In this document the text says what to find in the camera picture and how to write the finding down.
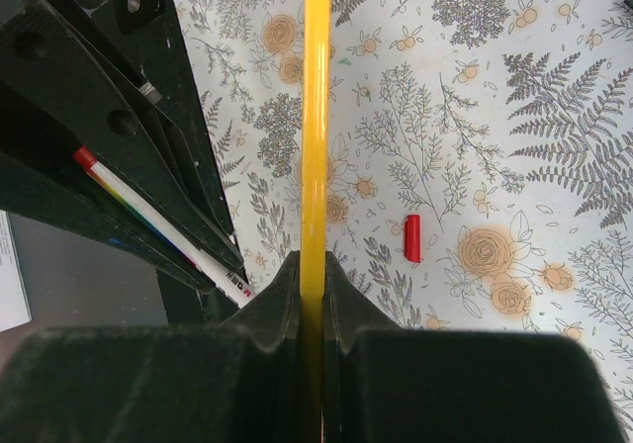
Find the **gray floor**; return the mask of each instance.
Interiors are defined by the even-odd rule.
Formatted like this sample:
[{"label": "gray floor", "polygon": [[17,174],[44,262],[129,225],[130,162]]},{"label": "gray floor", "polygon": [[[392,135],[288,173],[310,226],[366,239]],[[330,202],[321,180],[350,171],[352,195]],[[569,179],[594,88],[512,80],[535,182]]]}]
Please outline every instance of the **gray floor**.
[{"label": "gray floor", "polygon": [[10,222],[33,320],[0,332],[0,369],[43,327],[167,323],[151,266],[44,223],[15,215]]}]

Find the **red object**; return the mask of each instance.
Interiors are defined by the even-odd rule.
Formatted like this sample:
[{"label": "red object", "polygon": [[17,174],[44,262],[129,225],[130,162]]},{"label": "red object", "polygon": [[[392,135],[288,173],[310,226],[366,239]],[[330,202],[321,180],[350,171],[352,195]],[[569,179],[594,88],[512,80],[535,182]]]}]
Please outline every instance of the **red object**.
[{"label": "red object", "polygon": [[75,161],[83,166],[83,169],[86,171],[92,168],[97,162],[97,158],[95,158],[85,146],[82,146],[77,151],[75,151],[72,157],[75,158]]},{"label": "red object", "polygon": [[409,262],[422,261],[421,220],[418,214],[410,214],[405,221],[405,258]]}]

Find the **red cap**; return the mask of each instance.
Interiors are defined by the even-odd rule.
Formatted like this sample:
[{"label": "red cap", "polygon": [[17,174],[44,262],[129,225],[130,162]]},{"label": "red cap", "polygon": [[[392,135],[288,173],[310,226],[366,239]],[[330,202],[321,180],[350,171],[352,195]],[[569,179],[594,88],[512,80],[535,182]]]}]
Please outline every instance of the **red cap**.
[{"label": "red cap", "polygon": [[421,222],[418,214],[410,214],[405,221],[405,258],[409,262],[422,261],[420,244]]},{"label": "red cap", "polygon": [[92,168],[97,162],[97,158],[95,158],[85,146],[82,146],[77,151],[75,151],[72,157],[75,158],[75,161],[83,166],[83,169],[85,169],[86,171]]}]

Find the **white paper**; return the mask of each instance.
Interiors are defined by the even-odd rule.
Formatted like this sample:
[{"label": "white paper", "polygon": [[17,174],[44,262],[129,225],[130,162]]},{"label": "white paper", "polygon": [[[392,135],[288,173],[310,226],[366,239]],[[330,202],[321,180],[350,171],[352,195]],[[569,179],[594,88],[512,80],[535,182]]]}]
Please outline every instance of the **white paper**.
[{"label": "white paper", "polygon": [[0,211],[0,331],[31,321],[7,213]]}]

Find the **pen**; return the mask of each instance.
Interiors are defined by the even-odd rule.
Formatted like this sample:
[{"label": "pen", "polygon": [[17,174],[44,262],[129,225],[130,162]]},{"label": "pen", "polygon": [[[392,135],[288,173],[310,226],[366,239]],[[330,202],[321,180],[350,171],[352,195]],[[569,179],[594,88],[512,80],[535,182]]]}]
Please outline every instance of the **pen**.
[{"label": "pen", "polygon": [[72,156],[83,167],[84,171],[111,196],[155,233],[176,247],[200,272],[216,282],[218,288],[238,307],[243,308],[256,295],[255,291],[241,277],[229,271],[207,252],[191,243],[135,190],[100,163],[88,148],[81,146]]}]

